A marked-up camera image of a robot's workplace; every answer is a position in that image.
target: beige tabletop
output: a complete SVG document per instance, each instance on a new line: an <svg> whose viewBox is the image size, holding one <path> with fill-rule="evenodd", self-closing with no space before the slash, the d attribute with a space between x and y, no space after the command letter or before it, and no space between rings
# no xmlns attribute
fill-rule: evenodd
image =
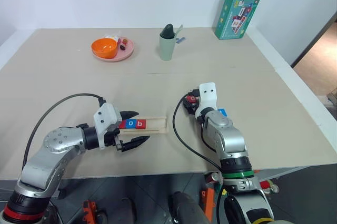
<svg viewBox="0 0 337 224"><path fill-rule="evenodd" d="M217 106L225 108L245 137L254 169L337 162L318 126L245 35L218 40L209 28L186 28L169 62L158 56L159 29L122 29L135 44L130 58L107 63L92 55L97 38L120 29L37 30L0 71L0 179L20 173L28 137L40 116L67 95L101 95L119 110L167 116L168 134L151 135L138 148L90 150L75 158L65 177L167 174L213 170L188 151L172 129L173 110L200 83L215 82ZM98 102L77 97L52 111L38 129L30 156L44 136L60 126L93 125ZM194 149L216 160L198 137L197 125L181 108L177 130ZM122 136L128 140L131 136Z"/></svg>

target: gray floor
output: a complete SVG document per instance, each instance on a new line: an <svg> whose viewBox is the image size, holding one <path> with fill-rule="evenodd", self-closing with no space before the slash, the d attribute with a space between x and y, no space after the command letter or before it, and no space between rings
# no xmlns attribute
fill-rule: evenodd
<svg viewBox="0 0 337 224"><path fill-rule="evenodd" d="M337 165L310 167L274 182L281 189L279 194L269 197L276 219L295 224L337 223ZM79 216L82 202L86 199L95 200L98 207L110 216L120 200L129 197L137 208L137 224L169 224L172 219L167 205L168 196L175 191L183 191L199 201L205 182L202 174L175 174L66 180L64 186L67 186L68 196L53 202L65 223ZM0 190L2 200L10 194ZM221 224L228 223L224 212L221 212ZM216 223L215 209L212 223Z"/></svg>

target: red object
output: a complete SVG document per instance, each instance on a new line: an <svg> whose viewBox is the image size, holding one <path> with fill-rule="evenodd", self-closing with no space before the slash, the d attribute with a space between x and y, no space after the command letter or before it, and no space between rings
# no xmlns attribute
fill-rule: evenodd
<svg viewBox="0 0 337 224"><path fill-rule="evenodd" d="M196 98L194 97L194 96L192 96L192 95L187 95L186 96L186 99L187 99L187 101L189 102L189 103L196 103Z"/></svg>
<svg viewBox="0 0 337 224"><path fill-rule="evenodd" d="M85 216L83 217L83 220L87 223L87 224L96 224L96 203L90 200L85 200L83 202L83 211L85 213Z"/></svg>
<svg viewBox="0 0 337 224"><path fill-rule="evenodd" d="M262 181L262 182L260 182L260 185L261 185L262 189L268 189L268 188L270 188L270 184L269 184L268 181Z"/></svg>
<svg viewBox="0 0 337 224"><path fill-rule="evenodd" d="M201 192L202 202L204 204L204 213L208 220L212 222L213 208L215 207L214 199L214 189L207 188L205 191Z"/></svg>
<svg viewBox="0 0 337 224"><path fill-rule="evenodd" d="M126 126L126 120L122 120L122 123L119 125L118 128L125 128Z"/></svg>
<svg viewBox="0 0 337 224"><path fill-rule="evenodd" d="M140 119L136 121L136 129L145 129L146 128L146 120Z"/></svg>
<svg viewBox="0 0 337 224"><path fill-rule="evenodd" d="M17 220L37 220L43 216L44 212L38 213L36 215L22 215L20 213L11 211L6 205L4 214L10 216L13 219L17 219Z"/></svg>

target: toy packaging box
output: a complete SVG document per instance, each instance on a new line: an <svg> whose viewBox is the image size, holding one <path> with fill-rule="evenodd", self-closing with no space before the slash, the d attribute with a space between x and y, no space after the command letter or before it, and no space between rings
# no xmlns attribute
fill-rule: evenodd
<svg viewBox="0 0 337 224"><path fill-rule="evenodd" d="M225 0L215 29L217 38L242 38L259 1Z"/></svg>

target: red block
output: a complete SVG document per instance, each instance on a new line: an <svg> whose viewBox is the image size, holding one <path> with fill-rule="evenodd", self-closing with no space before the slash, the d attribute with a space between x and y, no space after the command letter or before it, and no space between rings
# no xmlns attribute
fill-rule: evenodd
<svg viewBox="0 0 337 224"><path fill-rule="evenodd" d="M137 120L136 121L136 128L137 129L145 129L146 128L146 120Z"/></svg>
<svg viewBox="0 0 337 224"><path fill-rule="evenodd" d="M126 126L126 120L122 120L122 123L120 124L119 128L125 128Z"/></svg>
<svg viewBox="0 0 337 224"><path fill-rule="evenodd" d="M189 103L196 103L196 98L192 95L187 95L186 99Z"/></svg>

